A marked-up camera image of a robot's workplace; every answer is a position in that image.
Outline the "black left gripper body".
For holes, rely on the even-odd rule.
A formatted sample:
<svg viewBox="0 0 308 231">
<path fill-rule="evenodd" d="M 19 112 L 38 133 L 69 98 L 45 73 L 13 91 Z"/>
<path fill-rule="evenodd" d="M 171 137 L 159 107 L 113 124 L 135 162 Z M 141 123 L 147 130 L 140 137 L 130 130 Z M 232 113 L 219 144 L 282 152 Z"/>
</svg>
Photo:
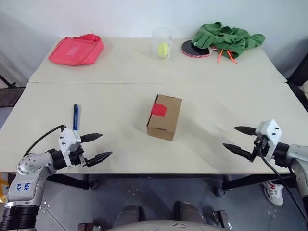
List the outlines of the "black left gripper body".
<svg viewBox="0 0 308 231">
<path fill-rule="evenodd" d="M 82 165 L 83 167 L 86 165 L 86 158 L 83 156 L 84 150 L 81 146 L 79 146 L 75 151 L 71 151 L 69 154 L 69 159 L 71 165 Z"/>
</svg>

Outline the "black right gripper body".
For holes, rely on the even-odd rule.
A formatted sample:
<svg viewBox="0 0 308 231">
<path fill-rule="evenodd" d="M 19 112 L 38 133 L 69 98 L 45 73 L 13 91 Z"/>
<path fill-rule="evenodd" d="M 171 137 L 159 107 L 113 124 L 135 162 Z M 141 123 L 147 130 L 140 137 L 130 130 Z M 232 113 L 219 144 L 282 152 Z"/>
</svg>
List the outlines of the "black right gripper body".
<svg viewBox="0 0 308 231">
<path fill-rule="evenodd" d="M 265 162 L 265 157 L 269 150 L 268 141 L 269 139 L 266 136 L 262 136 L 261 138 L 257 137 L 254 140 L 254 147 L 250 157 L 251 163 L 254 162 L 257 156 Z"/>
</svg>

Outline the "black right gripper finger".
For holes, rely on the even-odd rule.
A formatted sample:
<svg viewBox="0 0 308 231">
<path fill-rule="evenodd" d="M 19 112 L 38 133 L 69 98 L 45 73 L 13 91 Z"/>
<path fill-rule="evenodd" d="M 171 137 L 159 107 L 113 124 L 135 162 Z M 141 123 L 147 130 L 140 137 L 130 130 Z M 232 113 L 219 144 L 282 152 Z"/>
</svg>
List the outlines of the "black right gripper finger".
<svg viewBox="0 0 308 231">
<path fill-rule="evenodd" d="M 234 129 L 243 134 L 249 135 L 249 136 L 257 136 L 256 129 L 252 127 L 237 126 L 237 127 L 234 127 Z"/>
<path fill-rule="evenodd" d="M 229 151 L 231 151 L 232 153 L 234 153 L 236 155 L 239 155 L 241 157 L 244 157 L 247 160 L 249 160 L 250 162 L 253 162 L 254 159 L 255 159 L 255 156 L 252 153 L 250 153 L 250 152 L 248 152 L 246 150 L 243 150 L 239 146 L 236 146 L 236 145 L 233 145 L 233 144 L 227 144 L 227 143 L 223 143 L 222 145 L 225 148 L 227 148 Z"/>
</svg>

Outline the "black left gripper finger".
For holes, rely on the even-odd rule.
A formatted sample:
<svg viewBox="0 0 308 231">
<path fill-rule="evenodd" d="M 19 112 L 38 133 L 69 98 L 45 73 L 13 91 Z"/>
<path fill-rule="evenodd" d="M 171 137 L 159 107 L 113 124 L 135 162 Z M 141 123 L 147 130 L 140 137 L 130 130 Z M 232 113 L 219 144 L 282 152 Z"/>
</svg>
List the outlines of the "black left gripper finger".
<svg viewBox="0 0 308 231">
<path fill-rule="evenodd" d="M 99 164 L 100 162 L 107 159 L 112 153 L 113 153 L 112 151 L 109 151 L 109 152 L 104 152 L 104 153 L 98 154 L 98 155 L 94 156 L 92 159 L 86 160 L 86 166 L 92 167 L 96 164 Z"/>
<path fill-rule="evenodd" d="M 91 133 L 91 134 L 82 135 L 80 137 L 81 143 L 94 141 L 101 136 L 102 136 L 102 134 L 100 134 L 100 133 Z"/>
</svg>

